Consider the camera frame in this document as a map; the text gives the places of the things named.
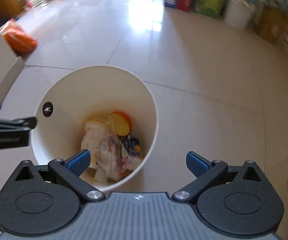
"baseboard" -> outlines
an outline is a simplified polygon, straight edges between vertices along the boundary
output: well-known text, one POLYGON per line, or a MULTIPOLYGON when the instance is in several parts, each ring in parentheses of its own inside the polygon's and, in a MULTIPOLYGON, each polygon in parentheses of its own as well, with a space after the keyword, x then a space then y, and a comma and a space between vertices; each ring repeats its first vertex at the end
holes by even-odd
POLYGON ((21 57, 18 57, 8 73, 3 78, 0 84, 0 103, 3 102, 7 92, 11 88, 17 76, 20 74, 22 69, 24 68, 25 63, 21 57))

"white star symbol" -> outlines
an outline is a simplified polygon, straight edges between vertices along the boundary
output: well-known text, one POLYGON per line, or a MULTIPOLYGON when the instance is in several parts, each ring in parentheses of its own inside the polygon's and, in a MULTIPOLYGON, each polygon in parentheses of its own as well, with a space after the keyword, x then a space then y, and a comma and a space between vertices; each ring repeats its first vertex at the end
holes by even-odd
POLYGON ((137 195, 136 197, 134 197, 135 199, 137 199, 137 200, 141 200, 141 199, 143 199, 144 197, 142 196, 142 195, 137 195))
POLYGON ((50 109, 51 109, 51 106, 46 106, 44 109, 44 112, 48 113, 51 111, 50 109))

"black and white circular marker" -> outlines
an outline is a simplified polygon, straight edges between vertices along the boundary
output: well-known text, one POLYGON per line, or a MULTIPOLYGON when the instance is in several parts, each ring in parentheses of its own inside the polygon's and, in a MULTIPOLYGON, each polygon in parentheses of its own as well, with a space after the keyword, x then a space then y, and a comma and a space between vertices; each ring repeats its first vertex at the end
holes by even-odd
POLYGON ((43 115, 45 117, 50 117, 53 113, 53 104, 51 102, 46 102, 44 105, 43 105, 43 115))

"trash can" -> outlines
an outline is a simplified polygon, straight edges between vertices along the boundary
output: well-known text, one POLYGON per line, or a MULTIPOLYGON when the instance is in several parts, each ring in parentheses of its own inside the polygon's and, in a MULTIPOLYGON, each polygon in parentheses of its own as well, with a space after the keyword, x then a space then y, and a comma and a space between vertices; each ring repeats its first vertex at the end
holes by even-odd
POLYGON ((244 0, 228 0, 224 21, 231 27, 244 30, 252 20, 256 6, 244 0))
POLYGON ((143 161, 119 182, 100 183, 87 169, 81 178, 103 192, 133 178, 151 155, 158 132, 158 111, 148 87, 132 73, 113 66, 92 66, 76 70, 55 83, 36 111, 38 124, 31 133, 34 156, 39 165, 55 158, 67 159, 79 152, 85 121, 96 113, 125 112, 140 140, 143 161), (45 116, 45 103, 52 108, 45 116))

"brown cardboard box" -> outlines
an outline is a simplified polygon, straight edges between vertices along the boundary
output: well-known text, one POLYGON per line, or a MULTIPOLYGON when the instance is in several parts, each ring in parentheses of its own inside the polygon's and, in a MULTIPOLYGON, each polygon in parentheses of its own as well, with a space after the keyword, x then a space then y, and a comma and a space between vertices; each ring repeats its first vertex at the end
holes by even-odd
POLYGON ((256 32, 264 40, 276 45, 288 33, 288 14, 278 8, 266 7, 256 32))

